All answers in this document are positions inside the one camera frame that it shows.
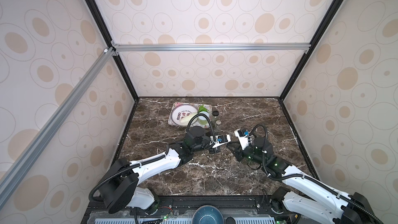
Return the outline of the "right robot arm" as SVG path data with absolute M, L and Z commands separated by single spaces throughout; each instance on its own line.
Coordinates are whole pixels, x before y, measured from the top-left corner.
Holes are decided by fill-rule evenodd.
M 268 201 L 274 213 L 294 212 L 320 224 L 382 222 L 365 196 L 334 189 L 276 156 L 264 125 L 257 124 L 251 131 L 237 129 L 234 134 L 238 140 L 229 141 L 227 147 L 236 160 L 255 162 L 269 179 L 284 184 Z

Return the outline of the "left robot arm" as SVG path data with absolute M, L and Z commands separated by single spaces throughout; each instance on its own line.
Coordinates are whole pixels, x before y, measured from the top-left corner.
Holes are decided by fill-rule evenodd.
M 165 152 L 136 161 L 118 159 L 89 193 L 89 201 L 102 203 L 110 214 L 126 207 L 142 209 L 146 214 L 154 214 L 159 205 L 159 197 L 150 189 L 138 187 L 147 179 L 164 171 L 181 167 L 191 161 L 196 152 L 218 153 L 220 146 L 231 142 L 228 134 L 215 135 L 200 126 L 192 126 L 194 119 L 204 117 L 202 113 L 189 120 L 185 136 L 181 141 L 170 143 Z

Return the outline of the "small clear glass bottle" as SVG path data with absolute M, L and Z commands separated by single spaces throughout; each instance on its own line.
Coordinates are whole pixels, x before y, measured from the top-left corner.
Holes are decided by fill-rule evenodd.
M 220 132 L 221 131 L 221 120 L 216 120 L 215 122 L 215 131 Z

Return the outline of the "dark lid spice jar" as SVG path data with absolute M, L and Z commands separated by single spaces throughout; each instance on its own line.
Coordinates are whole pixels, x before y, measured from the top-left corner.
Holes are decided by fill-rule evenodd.
M 219 120 L 220 118 L 220 114 L 218 110 L 214 110 L 212 111 L 212 121 L 216 122 L 217 120 Z

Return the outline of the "pale green cabbage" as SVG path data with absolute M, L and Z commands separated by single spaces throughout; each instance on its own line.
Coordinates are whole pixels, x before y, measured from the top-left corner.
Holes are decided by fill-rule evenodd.
M 180 123 L 183 125 L 187 125 L 188 122 L 193 119 L 193 117 L 197 114 L 197 112 L 190 113 L 189 115 L 184 116 L 183 118 L 180 119 Z

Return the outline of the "green leafy vegetable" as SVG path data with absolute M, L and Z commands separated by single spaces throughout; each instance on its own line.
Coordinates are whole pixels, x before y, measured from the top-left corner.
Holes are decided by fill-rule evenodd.
M 204 105 L 200 105 L 198 108 L 198 113 L 201 112 L 207 112 L 208 113 L 208 109 L 204 106 Z

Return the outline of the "floral rectangular tray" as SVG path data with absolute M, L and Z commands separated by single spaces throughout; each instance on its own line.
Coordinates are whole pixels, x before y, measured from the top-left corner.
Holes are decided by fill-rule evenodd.
M 173 104 L 168 124 L 187 127 L 189 121 L 198 113 L 203 113 L 210 119 L 211 110 L 212 106 L 207 104 L 176 102 Z

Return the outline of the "white plate with red text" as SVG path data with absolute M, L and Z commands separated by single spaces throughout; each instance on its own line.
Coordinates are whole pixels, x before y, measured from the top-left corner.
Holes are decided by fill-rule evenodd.
M 180 119 L 194 112 L 198 113 L 198 109 L 193 105 L 182 104 L 176 106 L 171 112 L 171 124 L 186 127 L 187 125 L 183 125 L 180 123 Z

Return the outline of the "blue bowl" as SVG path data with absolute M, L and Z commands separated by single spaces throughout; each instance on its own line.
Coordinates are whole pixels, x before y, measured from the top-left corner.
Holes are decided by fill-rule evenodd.
M 224 224 L 222 213 L 214 206 L 204 205 L 199 207 L 193 217 L 192 224 Z

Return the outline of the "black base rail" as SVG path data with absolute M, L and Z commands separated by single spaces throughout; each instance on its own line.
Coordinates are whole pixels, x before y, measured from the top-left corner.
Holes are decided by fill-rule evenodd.
M 216 207 L 222 213 L 225 223 L 229 223 L 233 218 L 236 224 L 260 224 L 262 218 L 272 218 L 275 224 L 280 221 L 294 224 L 302 217 L 300 214 L 289 211 L 274 213 L 268 202 L 271 196 L 267 194 L 261 196 L 160 196 L 160 205 L 152 215 L 146 214 L 140 208 L 131 207 L 110 214 L 104 204 L 91 203 L 82 222 L 91 224 L 103 220 L 106 223 L 117 221 L 123 224 L 127 222 L 182 224 L 184 218 L 190 218 L 191 223 L 195 211 L 204 205 Z

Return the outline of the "horizontal aluminium rail back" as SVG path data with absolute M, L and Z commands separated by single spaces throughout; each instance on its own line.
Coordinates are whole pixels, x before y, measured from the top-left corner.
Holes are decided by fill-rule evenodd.
M 266 43 L 266 44 L 156 44 L 114 46 L 117 52 L 166 52 L 166 51 L 266 51 L 266 50 L 309 50 L 310 43 Z

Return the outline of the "black vertical frame post right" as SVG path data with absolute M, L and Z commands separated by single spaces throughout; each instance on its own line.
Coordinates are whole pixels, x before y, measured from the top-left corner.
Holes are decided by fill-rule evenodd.
M 304 69 L 307 61 L 310 59 L 312 53 L 315 51 L 315 48 L 321 41 L 323 35 L 325 34 L 327 28 L 329 27 L 332 20 L 336 16 L 338 10 L 341 8 L 343 2 L 344 2 L 344 0 L 332 0 L 331 5 L 329 6 L 328 10 L 326 11 L 324 18 L 321 20 L 320 25 L 318 26 L 313 38 L 310 41 L 311 46 L 310 46 L 309 50 L 304 52 L 304 54 L 300 58 L 298 65 L 296 66 L 287 85 L 285 86 L 284 90 L 282 91 L 282 93 L 279 97 L 280 103 L 283 103 L 284 100 L 287 98 L 293 85 L 295 84 L 296 80 L 298 79 L 299 75 L 301 74 L 302 70 Z

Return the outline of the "black vertical frame post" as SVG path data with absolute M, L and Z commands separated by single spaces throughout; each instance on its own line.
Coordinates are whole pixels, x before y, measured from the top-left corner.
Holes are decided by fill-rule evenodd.
M 344 2 L 344 0 L 332 0 L 331 5 L 329 6 L 328 10 L 326 11 L 324 18 L 321 20 L 320 25 L 318 26 L 313 38 L 310 41 L 311 46 L 310 46 L 309 50 L 304 52 L 304 54 L 300 58 L 298 65 L 296 66 L 287 85 L 285 86 L 284 90 L 282 91 L 282 93 L 279 97 L 280 103 L 283 103 L 284 100 L 287 98 L 293 85 L 295 84 L 296 80 L 298 79 L 299 75 L 301 74 L 302 70 L 304 69 L 307 61 L 310 59 L 312 53 L 315 51 L 315 48 L 321 41 L 323 35 L 325 34 L 327 28 L 329 27 L 332 20 L 336 16 L 338 10 L 341 8 L 343 2 Z
M 112 43 L 113 39 L 111 37 L 111 34 L 108 30 L 108 27 L 105 23 L 104 18 L 102 16 L 102 14 L 100 13 L 100 9 L 98 8 L 97 3 L 95 2 L 95 0 L 84 0 L 84 1 L 86 2 L 87 6 L 88 6 L 88 9 L 94 19 L 96 26 L 99 29 L 99 32 L 100 32 L 103 40 L 105 41 L 105 44 L 107 45 L 107 47 L 115 48 L 116 46 Z M 130 94 L 133 97 L 133 100 L 138 101 L 140 98 L 132 84 L 132 81 L 127 73 L 127 70 L 122 62 L 120 55 L 114 55 L 113 58 L 118 67 L 119 72 L 122 75 L 124 82 L 127 85 L 127 88 L 129 90 Z

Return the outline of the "aluminium rail left wall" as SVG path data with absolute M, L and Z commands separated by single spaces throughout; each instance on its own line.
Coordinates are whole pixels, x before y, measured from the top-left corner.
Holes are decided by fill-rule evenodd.
M 98 73 L 106 62 L 113 56 L 114 47 L 108 47 L 106 52 L 93 63 L 88 72 L 80 80 L 71 93 L 67 96 L 61 106 L 49 118 L 47 123 L 38 132 L 33 141 L 22 152 L 19 158 L 12 165 L 5 177 L 1 180 L 1 208 L 7 203 L 16 188 L 22 182 L 33 164 L 37 161 L 56 132 L 59 130 L 65 119 L 83 97 L 84 93 L 96 79 Z

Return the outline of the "black vertical frame post left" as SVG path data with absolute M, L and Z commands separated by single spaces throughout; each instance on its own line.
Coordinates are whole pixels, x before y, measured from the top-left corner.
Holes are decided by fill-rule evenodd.
M 115 48 L 116 46 L 112 43 L 113 39 L 111 37 L 111 34 L 108 30 L 108 27 L 105 23 L 104 18 L 102 16 L 102 14 L 100 13 L 100 9 L 98 8 L 97 3 L 95 2 L 95 0 L 84 0 L 84 1 L 86 2 L 87 6 L 88 6 L 88 9 L 94 19 L 96 26 L 99 29 L 99 32 L 100 32 L 103 40 L 105 41 L 105 44 L 107 45 L 107 47 Z M 127 73 L 127 70 L 122 62 L 120 55 L 114 55 L 113 58 L 118 67 L 119 72 L 122 75 L 124 82 L 127 85 L 127 88 L 129 90 L 130 94 L 133 97 L 133 100 L 138 101 L 140 98 L 132 84 L 132 81 Z

